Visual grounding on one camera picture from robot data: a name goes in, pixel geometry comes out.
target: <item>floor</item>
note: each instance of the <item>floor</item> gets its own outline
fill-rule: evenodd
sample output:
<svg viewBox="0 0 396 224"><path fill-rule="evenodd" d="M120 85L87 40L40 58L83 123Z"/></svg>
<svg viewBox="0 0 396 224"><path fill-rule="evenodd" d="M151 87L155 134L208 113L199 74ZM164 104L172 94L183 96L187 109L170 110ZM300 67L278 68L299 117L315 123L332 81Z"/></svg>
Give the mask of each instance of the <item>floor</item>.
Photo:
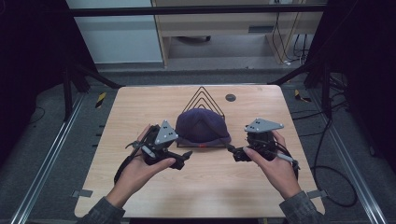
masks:
<svg viewBox="0 0 396 224"><path fill-rule="evenodd" d="M312 36L308 37L307 48L309 48L310 39L312 39ZM257 73L271 71L271 73L275 72L279 75L287 74L288 71L304 63L304 57L301 57L301 41L302 39L297 42L295 48L290 49L289 56L295 61L287 65L276 62L273 52L268 48L268 42L264 35L212 36L210 41L205 41L202 38L175 37L172 40L172 47L169 52L169 64L166 67L150 67L147 69L139 67L134 71L130 71L128 75L124 73L104 73L104 76L116 81L126 80L129 85L156 84L157 80L158 83L166 84L168 80L159 76L162 73L172 72L172 74L176 75L169 77L169 79L172 79L169 80L169 83L177 84L181 82L181 76L194 72L199 75L199 79L190 80L190 82L212 83L215 82L213 78L217 78L216 82L227 83L230 79L221 76L233 76L233 72L241 73L243 71L245 75L241 77L242 79L239 80L237 79L239 77L235 76L233 79L234 82L261 83L265 82L265 80L271 80L271 78L267 78L264 81L263 79L255 79L257 78ZM151 80L143 78L148 73ZM300 115L302 108L306 109L304 113L312 109L318 110L318 104L295 103L294 95L292 95L295 89L301 90L300 94L303 99L305 97L311 98L314 102L315 95L318 94L315 90L305 90L302 84L303 81L304 74L301 74L282 87L284 94L290 93L290 97L288 98L290 101L290 113L299 112L293 113L293 116ZM41 194L39 196L33 196L33 201L36 200L34 207L30 208L31 210L29 208L26 210L30 214L29 219L31 223L70 223L70 221L57 218L65 217L61 219L68 219L72 215L64 214L64 210L73 211L74 209L73 206L76 198L70 197L72 193L71 189L81 188L80 181L78 180L83 180L85 177L78 175L78 173L84 173L90 167L89 162L79 162L76 164L75 161L81 161L78 160L81 158L91 158L94 155L95 146L100 140L100 132L103 130L103 125L106 123L106 116L108 116L108 112L111 109L111 102L105 102L100 110L94 109L92 105L95 104L97 94L102 91L107 91L107 97L113 99L117 93L116 91L109 90L106 86L95 80L90 80L90 83L92 84L92 90L84 96L84 104L81 106L81 112L78 114L73 129L69 131L68 138L74 140L62 143L62 148L67 150L60 150L55 155L59 159L49 165L52 171L48 173L48 176L44 176L48 180L42 183L43 186L41 187L43 190ZM78 97L80 97L78 94L74 94L75 100L78 100ZM31 184L35 182L35 174L39 172L42 162L45 161L56 134L62 129L62 123L56 121L63 118L64 109L62 104L59 104L62 101L62 86L45 91L38 97L37 104L40 105L41 109L37 108L37 111L32 117L32 124L27 127L24 136L16 146L15 153L11 157L13 162L10 162L0 172L0 181L2 182L0 185L0 196L3 201L0 203L0 223L8 223L8 219L14 216L14 212L17 211L26 192L28 192ZM339 102L342 99L334 98L334 101ZM325 202L325 205L329 206L328 215L332 218L332 223L396 223L396 216L391 212L391 208L394 208L396 204L391 199L393 196L393 187L396 187L394 174L380 158L373 158L368 151L363 150L363 148L366 148L363 136L359 131L359 127L350 118L347 111L345 109L337 109L335 111L334 109L334 114L336 116L333 120L333 127L329 131L328 139L323 144L324 146L334 146L334 148L341 149L328 148L328 150L321 151L323 155L320 162L321 164L344 167L345 171L343 173L346 173L348 176L357 177L356 179L352 179L352 181L358 182L359 186L364 186L364 188L358 189L360 201L355 208L350 208L351 210L334 206L334 204L328 201ZM318 132L322 130L326 119L317 117L316 121L295 121L297 131L301 135L302 144L307 146L307 151L305 152L307 158L315 157L315 149L319 138L318 135L314 137L306 137L304 135L309 135L308 131L312 133L314 130ZM84 135L84 139L81 139L82 133L89 134ZM342 136L343 141L341 143L339 141L339 135ZM344 161L348 161L345 148L348 149L348 153L353 157L352 163L344 163ZM351 169L351 164L356 166L352 170L358 170L357 173L353 173L353 171L350 173L348 171ZM13 174L15 170L19 171L19 175ZM336 183L339 185L339 188L329 187L332 190L330 194L335 196L346 195L347 197L337 198L337 200L348 201L350 189L343 187L343 182L345 181L343 178L329 177L320 179L320 182L325 187L336 186L334 185L334 181L337 181ZM63 190L60 186L67 186L68 189L65 191L70 192L70 194L62 195L60 192ZM50 203L52 201L64 202L64 204L59 207L49 207L48 204L52 204ZM370 215L367 210L367 204L371 205L371 209L374 210L380 208L379 212L375 211L377 213ZM386 220L381 220L382 217L377 216L378 214L386 217ZM269 221L269 223L281 222L281 220L266 221Z"/></svg>

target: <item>black triangle outline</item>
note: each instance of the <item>black triangle outline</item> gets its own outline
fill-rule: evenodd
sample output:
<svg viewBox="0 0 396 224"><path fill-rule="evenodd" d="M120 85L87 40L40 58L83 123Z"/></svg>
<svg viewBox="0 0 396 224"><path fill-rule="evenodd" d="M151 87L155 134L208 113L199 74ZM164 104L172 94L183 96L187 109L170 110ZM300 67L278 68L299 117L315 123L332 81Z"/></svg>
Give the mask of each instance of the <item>black triangle outline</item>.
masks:
<svg viewBox="0 0 396 224"><path fill-rule="evenodd" d="M209 92L205 89L205 87L201 86L198 88L198 90L195 92L195 94L191 97L189 103L186 105L186 107L183 110L183 113L192 109L192 108L204 108L204 109L209 109L220 116L222 116L225 119L225 115L222 112L221 108L219 105L216 103L216 101L213 99L213 97L209 94Z"/></svg>

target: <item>sleeve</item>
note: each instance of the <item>sleeve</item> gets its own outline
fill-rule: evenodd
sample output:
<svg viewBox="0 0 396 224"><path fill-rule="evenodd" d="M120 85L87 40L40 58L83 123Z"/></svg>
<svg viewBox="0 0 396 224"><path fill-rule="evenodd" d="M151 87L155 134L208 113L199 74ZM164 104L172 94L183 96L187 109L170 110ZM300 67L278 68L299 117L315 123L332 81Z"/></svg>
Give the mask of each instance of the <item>sleeve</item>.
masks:
<svg viewBox="0 0 396 224"><path fill-rule="evenodd" d="M77 224L120 224L125 210L113 206L103 197Z"/></svg>
<svg viewBox="0 0 396 224"><path fill-rule="evenodd" d="M299 223L330 223L309 200L304 191L294 195L281 203L280 209L286 216L289 224Z"/></svg>

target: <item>wooden table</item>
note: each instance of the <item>wooden table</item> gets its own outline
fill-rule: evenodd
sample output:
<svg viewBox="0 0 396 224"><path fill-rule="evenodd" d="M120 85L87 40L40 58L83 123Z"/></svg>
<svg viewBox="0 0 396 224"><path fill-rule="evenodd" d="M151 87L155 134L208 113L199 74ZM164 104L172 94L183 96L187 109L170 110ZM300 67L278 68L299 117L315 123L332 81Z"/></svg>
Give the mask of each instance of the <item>wooden table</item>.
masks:
<svg viewBox="0 0 396 224"><path fill-rule="evenodd" d="M183 111L200 86L148 86L121 88L92 161L84 189L91 198L80 197L75 214L82 217L113 187L113 177L147 124L167 119L175 128ZM283 123L291 156L301 166L299 183L305 191L316 189L305 154L282 91L270 85L205 86L225 115L236 147L246 146L245 125L255 118ZM229 102L225 96L234 94ZM182 154L191 148L169 150ZM283 201L254 162L235 162L225 148L193 148L182 170L166 169L155 175L125 204L125 217L283 217ZM324 213L321 199L314 199Z"/></svg>

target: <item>aluminum rail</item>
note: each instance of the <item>aluminum rail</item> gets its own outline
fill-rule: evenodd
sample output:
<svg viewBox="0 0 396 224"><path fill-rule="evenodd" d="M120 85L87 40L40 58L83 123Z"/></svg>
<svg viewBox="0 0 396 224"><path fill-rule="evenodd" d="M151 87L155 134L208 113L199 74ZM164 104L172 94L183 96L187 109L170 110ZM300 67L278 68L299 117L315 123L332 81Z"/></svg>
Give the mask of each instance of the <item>aluminum rail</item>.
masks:
<svg viewBox="0 0 396 224"><path fill-rule="evenodd" d="M76 120L78 111L80 110L82 100L84 99L84 94L79 93L77 99L74 103L74 112L71 114L70 118L64 122L61 127L61 130L58 132L55 140L52 143L52 146L47 154L46 159L44 159L35 179L27 191L26 195L23 198L19 208L14 213L14 216L11 219L11 224L22 224L25 223L27 218L32 211L33 206L35 205L35 201L38 198L41 190L43 189L44 184L52 170L52 167L61 151L62 146L64 145L64 140L68 135L71 127L73 126L74 121Z"/></svg>
<svg viewBox="0 0 396 224"><path fill-rule="evenodd" d="M308 90L312 99L318 108L321 108L319 103L319 96L316 91ZM326 122L326 116L321 114L324 122ZM366 211L367 217L370 218L370 221L373 224L387 224L387 220L382 213L381 208L375 200L373 193L370 191L366 181L364 180L361 172L359 171L358 166L352 160L347 147L344 145L340 134L337 132L335 127L332 125L329 129L329 134L332 140L335 143L335 151L340 158L341 163L343 164L347 175L349 176L350 182L356 188L356 192L358 193L359 199L361 201L361 205Z"/></svg>
<svg viewBox="0 0 396 224"><path fill-rule="evenodd" d="M192 7L114 7L76 8L68 10L43 11L47 15L72 17L143 16L176 14L220 14L220 13L267 13L267 12L318 12L324 11L326 4L285 4L285 5L240 5L240 6L192 6Z"/></svg>

